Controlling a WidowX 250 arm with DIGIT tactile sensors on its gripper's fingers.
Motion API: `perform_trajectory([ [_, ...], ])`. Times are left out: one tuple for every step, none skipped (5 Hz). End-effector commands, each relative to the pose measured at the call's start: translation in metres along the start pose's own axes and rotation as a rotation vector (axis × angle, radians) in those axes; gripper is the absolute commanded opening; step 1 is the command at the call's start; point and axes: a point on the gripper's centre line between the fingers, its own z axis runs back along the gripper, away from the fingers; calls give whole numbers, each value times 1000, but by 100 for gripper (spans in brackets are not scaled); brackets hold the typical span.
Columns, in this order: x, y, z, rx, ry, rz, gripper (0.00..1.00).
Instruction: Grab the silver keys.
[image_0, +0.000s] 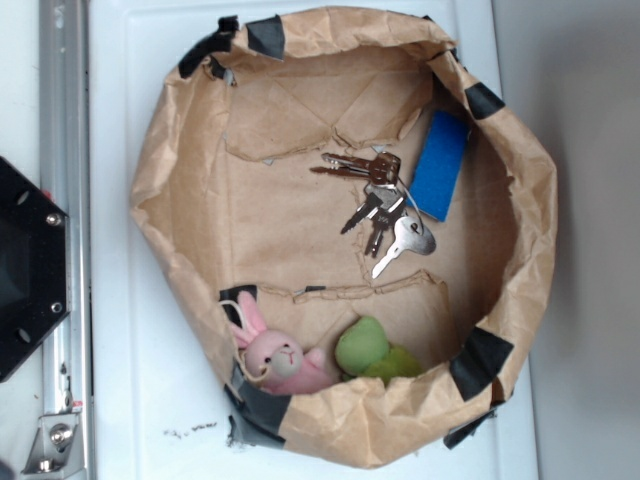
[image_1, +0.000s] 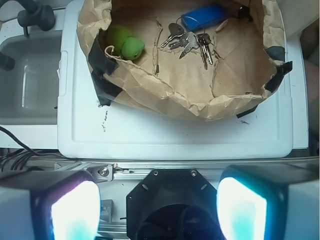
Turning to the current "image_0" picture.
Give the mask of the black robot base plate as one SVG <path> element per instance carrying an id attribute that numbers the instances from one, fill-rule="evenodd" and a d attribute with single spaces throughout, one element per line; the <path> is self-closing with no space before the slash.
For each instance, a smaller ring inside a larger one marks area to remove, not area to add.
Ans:
<path id="1" fill-rule="evenodd" d="M 1 160 L 1 380 L 68 315 L 67 214 Z"/>

